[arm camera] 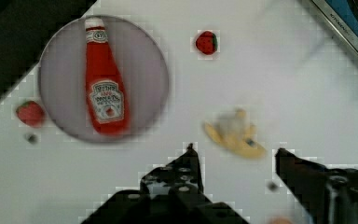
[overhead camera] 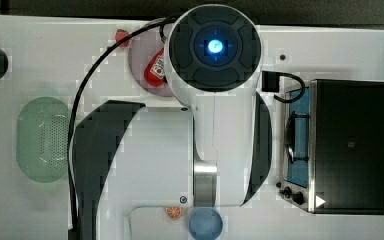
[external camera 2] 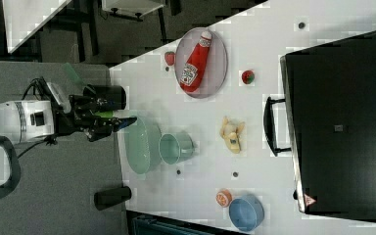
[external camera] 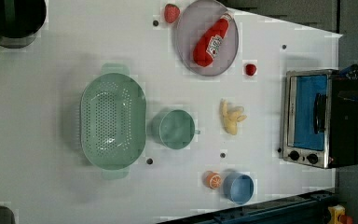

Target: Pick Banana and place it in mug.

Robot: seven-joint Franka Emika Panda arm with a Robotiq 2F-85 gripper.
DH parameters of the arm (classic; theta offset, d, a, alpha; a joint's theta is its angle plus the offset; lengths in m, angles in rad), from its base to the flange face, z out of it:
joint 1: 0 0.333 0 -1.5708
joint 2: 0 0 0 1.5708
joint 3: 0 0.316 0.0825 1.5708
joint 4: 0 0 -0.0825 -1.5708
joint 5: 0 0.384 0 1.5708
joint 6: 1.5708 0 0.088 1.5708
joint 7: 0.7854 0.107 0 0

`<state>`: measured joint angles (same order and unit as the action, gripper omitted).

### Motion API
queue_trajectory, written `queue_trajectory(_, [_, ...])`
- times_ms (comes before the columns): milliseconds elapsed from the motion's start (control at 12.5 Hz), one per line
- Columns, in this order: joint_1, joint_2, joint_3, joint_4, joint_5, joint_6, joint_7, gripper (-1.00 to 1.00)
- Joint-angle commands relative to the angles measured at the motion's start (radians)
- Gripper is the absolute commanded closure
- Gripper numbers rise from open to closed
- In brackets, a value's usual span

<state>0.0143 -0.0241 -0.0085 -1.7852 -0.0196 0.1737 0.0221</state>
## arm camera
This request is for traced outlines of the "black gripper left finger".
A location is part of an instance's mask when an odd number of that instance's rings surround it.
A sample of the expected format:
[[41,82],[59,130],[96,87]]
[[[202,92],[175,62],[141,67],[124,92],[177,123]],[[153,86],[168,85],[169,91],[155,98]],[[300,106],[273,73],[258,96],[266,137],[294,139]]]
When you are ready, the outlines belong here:
[[81,224],[249,224],[226,203],[203,193],[193,144],[140,180],[140,188],[115,193]]

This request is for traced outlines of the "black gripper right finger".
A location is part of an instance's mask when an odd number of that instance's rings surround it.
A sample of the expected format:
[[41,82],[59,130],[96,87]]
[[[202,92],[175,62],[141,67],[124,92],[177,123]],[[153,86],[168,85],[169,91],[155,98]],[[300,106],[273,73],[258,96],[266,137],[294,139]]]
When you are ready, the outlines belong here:
[[328,168],[280,148],[278,177],[311,216],[313,224],[358,224],[358,170]]

